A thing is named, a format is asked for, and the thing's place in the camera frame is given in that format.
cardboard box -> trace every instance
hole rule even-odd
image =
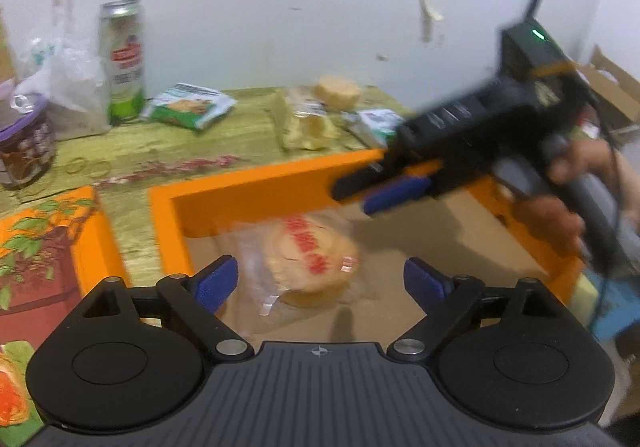
[[[640,122],[640,82],[596,46],[591,61],[579,70],[602,103],[604,121],[612,129]]]

blue gripper pad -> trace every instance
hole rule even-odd
[[[404,263],[404,290],[425,313],[444,301],[453,288],[449,277],[419,257],[410,257]]]
[[[238,286],[238,261],[222,255],[191,278],[191,293],[208,311],[215,313]]]
[[[430,186],[431,179],[428,176],[405,176],[368,196],[362,211],[372,216],[411,200],[420,200],[426,196]]]

blue object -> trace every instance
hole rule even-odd
[[[425,196],[430,186],[431,179],[428,176],[404,176],[368,196],[362,210],[367,216],[371,216],[407,201],[419,200]]]
[[[600,292],[604,280],[592,271],[585,271],[585,276]],[[600,315],[593,325],[593,335],[600,341],[608,341],[621,331],[640,321],[640,277],[626,279],[610,279],[607,292],[602,300]]]
[[[238,286],[238,261],[223,255],[191,278],[196,301],[215,313]]]
[[[453,281],[418,257],[404,263],[404,290],[428,313],[453,292]]]

green tablecloth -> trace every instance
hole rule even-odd
[[[149,161],[176,165],[193,158],[237,156],[239,161],[227,169],[206,167],[198,172],[155,176],[98,188],[132,283],[135,286],[155,284],[162,272],[146,196],[149,187],[229,169],[364,148],[343,132],[331,149],[283,152],[277,144],[268,112],[274,92],[273,88],[228,91],[238,105],[201,134],[157,122],[136,122],[112,128],[104,135],[61,142],[56,162],[43,178],[23,191],[0,191],[0,217],[23,210],[43,198],[94,184],[106,176],[137,172]],[[399,114],[408,114],[406,108],[377,88],[368,88],[364,99],[366,107],[389,107]]]

purple jar lid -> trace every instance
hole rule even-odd
[[[47,99],[39,93],[29,93],[25,95],[33,104],[33,110],[26,114],[12,109],[9,106],[9,99],[0,100],[0,142],[11,138],[21,129],[32,123],[47,107]]]

